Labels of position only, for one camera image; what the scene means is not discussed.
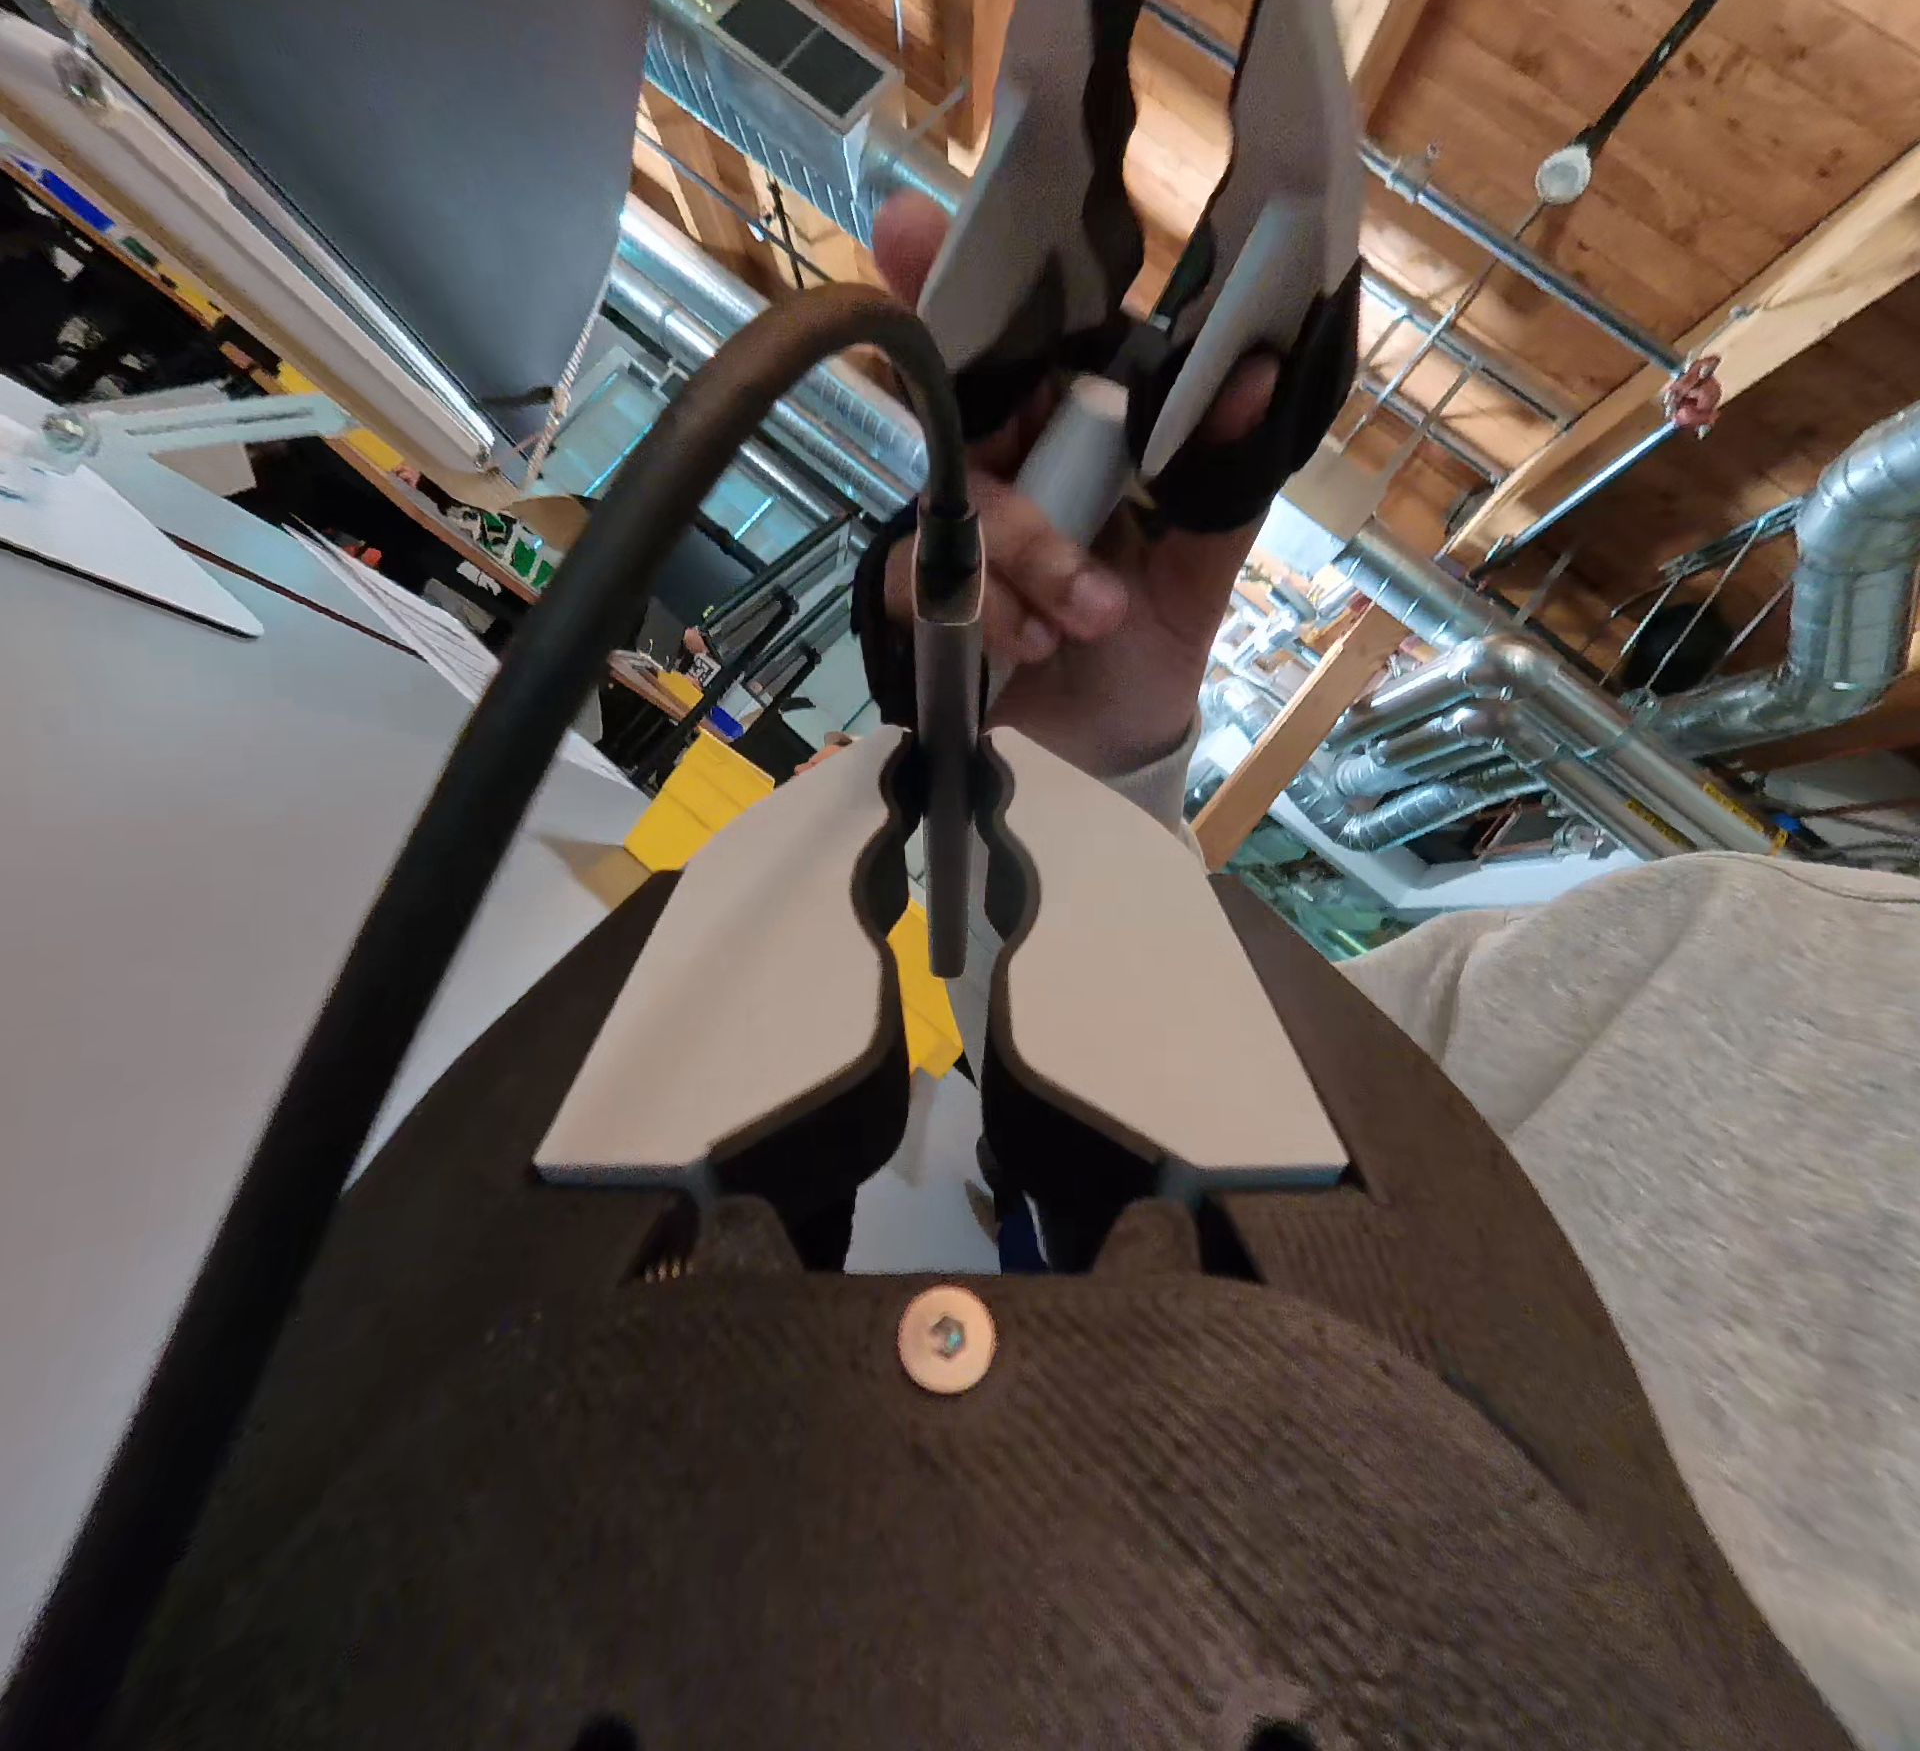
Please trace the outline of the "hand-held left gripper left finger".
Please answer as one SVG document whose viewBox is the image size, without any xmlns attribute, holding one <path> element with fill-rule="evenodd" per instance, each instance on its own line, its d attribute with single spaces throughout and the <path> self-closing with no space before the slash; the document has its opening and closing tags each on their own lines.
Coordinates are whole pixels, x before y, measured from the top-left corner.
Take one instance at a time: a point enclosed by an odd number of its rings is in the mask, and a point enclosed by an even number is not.
<svg viewBox="0 0 1920 1751">
<path fill-rule="evenodd" d="M 545 1181 L 853 1190 L 898 1149 L 908 762 L 908 731 L 876 728 L 650 886 L 659 917 L 535 1149 Z"/>
</svg>

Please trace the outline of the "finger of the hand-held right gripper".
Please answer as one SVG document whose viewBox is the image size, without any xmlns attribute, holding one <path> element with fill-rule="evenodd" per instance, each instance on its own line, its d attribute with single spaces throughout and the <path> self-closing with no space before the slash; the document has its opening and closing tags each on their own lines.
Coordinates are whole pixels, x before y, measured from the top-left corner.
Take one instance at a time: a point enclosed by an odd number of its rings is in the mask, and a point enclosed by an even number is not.
<svg viewBox="0 0 1920 1751">
<path fill-rule="evenodd" d="M 1229 101 L 1229 162 L 1158 319 L 1137 389 L 1137 466 L 1163 478 L 1202 438 L 1237 368 L 1279 365 L 1272 419 L 1315 450 L 1357 368 L 1361 154 L 1336 0 L 1252 0 Z"/>
<path fill-rule="evenodd" d="M 1052 365 L 1116 323 L 1145 262 L 1123 188 L 1145 0 L 1013 0 L 990 135 L 920 319 L 952 373 Z"/>
</svg>

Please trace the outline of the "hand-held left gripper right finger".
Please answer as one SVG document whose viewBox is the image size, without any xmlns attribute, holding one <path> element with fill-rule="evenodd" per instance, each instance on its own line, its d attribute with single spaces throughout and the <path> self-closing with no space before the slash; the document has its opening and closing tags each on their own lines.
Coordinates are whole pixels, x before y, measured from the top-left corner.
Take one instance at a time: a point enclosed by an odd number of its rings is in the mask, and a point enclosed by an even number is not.
<svg viewBox="0 0 1920 1751">
<path fill-rule="evenodd" d="M 980 774 L 995 1115 L 1059 1115 L 1158 1194 L 1336 1184 L 1350 1154 L 1194 850 L 1020 731 Z"/>
</svg>

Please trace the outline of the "grey USB hub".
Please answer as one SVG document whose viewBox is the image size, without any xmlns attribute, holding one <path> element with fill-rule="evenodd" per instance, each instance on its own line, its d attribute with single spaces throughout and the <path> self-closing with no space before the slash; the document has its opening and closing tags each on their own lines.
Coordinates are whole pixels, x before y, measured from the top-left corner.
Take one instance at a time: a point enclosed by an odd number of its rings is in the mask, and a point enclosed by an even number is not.
<svg viewBox="0 0 1920 1751">
<path fill-rule="evenodd" d="M 974 909 L 974 754 L 985 690 L 985 541 L 977 513 L 924 507 L 911 555 L 924 888 L 935 977 L 960 977 Z"/>
</svg>

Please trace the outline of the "person's right forearm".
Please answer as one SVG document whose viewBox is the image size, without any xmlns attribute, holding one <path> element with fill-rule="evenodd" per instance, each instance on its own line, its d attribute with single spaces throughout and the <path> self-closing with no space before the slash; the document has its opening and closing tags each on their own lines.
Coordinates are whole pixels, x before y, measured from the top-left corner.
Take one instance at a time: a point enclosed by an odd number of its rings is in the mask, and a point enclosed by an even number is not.
<svg viewBox="0 0 1920 1751">
<path fill-rule="evenodd" d="M 1677 856 L 1336 966 L 1515 1150 L 1916 1136 L 1916 880 Z"/>
</svg>

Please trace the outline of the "person's right hand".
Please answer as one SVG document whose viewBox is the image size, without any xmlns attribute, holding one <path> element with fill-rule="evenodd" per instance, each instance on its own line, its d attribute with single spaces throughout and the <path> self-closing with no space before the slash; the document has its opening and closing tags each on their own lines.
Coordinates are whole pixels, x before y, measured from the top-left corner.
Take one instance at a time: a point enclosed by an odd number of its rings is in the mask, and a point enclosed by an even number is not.
<svg viewBox="0 0 1920 1751">
<path fill-rule="evenodd" d="M 1114 780 L 1189 741 L 1252 531 L 1148 534 L 1116 512 L 1091 549 L 1059 534 L 1013 486 L 1059 396 L 1063 379 L 1044 373 L 998 431 L 971 443 L 980 639 L 1001 676 L 990 724 Z"/>
</svg>

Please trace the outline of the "white paper sheet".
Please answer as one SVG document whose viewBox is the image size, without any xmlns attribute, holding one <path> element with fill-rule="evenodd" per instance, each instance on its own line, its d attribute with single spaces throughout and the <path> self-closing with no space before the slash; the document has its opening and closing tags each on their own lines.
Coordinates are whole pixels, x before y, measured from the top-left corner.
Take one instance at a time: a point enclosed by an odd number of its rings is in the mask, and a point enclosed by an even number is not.
<svg viewBox="0 0 1920 1751">
<path fill-rule="evenodd" d="M 496 673 L 493 649 L 465 631 L 463 620 L 424 601 L 422 597 L 395 587 L 368 561 L 347 555 L 339 544 L 294 529 L 301 541 L 320 564 L 328 564 L 343 587 L 382 620 L 388 633 L 399 638 L 415 657 L 422 657 L 438 676 L 445 676 L 465 704 L 479 704 Z"/>
</svg>

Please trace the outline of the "monitor with white stand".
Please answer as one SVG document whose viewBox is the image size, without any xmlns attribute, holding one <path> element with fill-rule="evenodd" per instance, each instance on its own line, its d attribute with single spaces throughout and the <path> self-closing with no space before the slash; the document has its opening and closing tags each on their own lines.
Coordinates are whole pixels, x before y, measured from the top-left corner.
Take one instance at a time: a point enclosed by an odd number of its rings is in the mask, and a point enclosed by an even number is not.
<svg viewBox="0 0 1920 1751">
<path fill-rule="evenodd" d="M 2 145 L 499 513 L 607 297 L 650 0 L 43 0 Z"/>
</svg>

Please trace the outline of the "person's grey sweatshirt torso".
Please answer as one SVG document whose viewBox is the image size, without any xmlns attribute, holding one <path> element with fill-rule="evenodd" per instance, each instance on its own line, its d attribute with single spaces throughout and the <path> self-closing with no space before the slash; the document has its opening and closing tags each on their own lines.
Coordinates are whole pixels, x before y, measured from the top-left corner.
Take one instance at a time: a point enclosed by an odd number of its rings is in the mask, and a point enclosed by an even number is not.
<svg viewBox="0 0 1920 1751">
<path fill-rule="evenodd" d="M 1712 1537 L 1864 1746 L 1916 1746 L 1916 1022 L 1780 974 L 1446 966 L 1434 1048 L 1596 1284 Z"/>
</svg>

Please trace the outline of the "silver round ventilation duct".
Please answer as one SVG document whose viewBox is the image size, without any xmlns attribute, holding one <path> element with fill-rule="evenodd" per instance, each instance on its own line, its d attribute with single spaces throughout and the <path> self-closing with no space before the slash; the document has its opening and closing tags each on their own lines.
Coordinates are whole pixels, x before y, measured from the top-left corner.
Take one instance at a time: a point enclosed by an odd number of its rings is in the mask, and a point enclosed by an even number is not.
<svg viewBox="0 0 1920 1751">
<path fill-rule="evenodd" d="M 679 360 L 707 356 L 771 301 L 733 274 L 650 205 L 626 196 L 612 251 L 607 307 L 640 328 Z M 847 452 L 876 466 L 876 481 L 920 490 L 927 481 L 924 425 L 897 396 L 862 371 L 828 360 L 785 390 L 782 410 Z"/>
</svg>

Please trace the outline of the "rectangular duct with vent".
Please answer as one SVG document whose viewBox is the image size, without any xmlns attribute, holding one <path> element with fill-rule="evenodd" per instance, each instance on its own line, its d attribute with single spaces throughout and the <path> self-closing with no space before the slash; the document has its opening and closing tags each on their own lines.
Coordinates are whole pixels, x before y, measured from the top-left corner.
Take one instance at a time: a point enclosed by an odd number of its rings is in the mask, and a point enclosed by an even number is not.
<svg viewBox="0 0 1920 1751">
<path fill-rule="evenodd" d="M 943 215 L 968 193 L 904 127 L 903 76 L 811 0 L 650 0 L 642 78 L 862 245 L 903 189 Z"/>
</svg>

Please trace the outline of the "wooden post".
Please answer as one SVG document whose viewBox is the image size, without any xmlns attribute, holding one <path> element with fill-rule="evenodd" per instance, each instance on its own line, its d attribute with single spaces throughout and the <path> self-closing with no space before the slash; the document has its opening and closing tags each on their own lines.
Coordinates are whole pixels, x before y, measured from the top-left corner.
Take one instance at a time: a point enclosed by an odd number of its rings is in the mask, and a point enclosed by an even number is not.
<svg viewBox="0 0 1920 1751">
<path fill-rule="evenodd" d="M 1282 797 L 1293 777 L 1320 749 L 1336 722 L 1381 673 L 1408 626 L 1381 605 L 1365 605 L 1344 633 L 1330 639 L 1320 665 L 1288 697 L 1252 749 L 1229 768 L 1221 787 L 1193 817 L 1193 837 L 1206 867 L 1221 871 L 1260 817 Z"/>
</svg>

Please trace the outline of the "silver duct pipe cluster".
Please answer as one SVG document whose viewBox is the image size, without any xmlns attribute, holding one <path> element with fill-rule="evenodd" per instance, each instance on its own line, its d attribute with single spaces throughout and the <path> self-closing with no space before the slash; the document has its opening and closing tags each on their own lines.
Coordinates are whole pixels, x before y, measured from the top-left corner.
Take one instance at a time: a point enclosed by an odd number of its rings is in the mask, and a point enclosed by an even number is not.
<svg viewBox="0 0 1920 1751">
<path fill-rule="evenodd" d="M 1916 406 L 1872 423 L 1808 492 L 1723 539 L 1731 576 L 1785 521 L 1795 564 L 1771 601 L 1773 665 L 1737 671 L 1743 633 L 1660 687 L 1717 601 L 1682 605 L 1641 683 L 1615 690 L 1510 614 L 1460 591 L 1454 639 L 1379 680 L 1329 731 L 1293 791 L 1355 850 L 1450 829 L 1510 793 L 1551 793 L 1632 850 L 1780 850 L 1726 765 L 1771 741 L 1837 728 L 1908 676 L 1916 638 Z"/>
</svg>

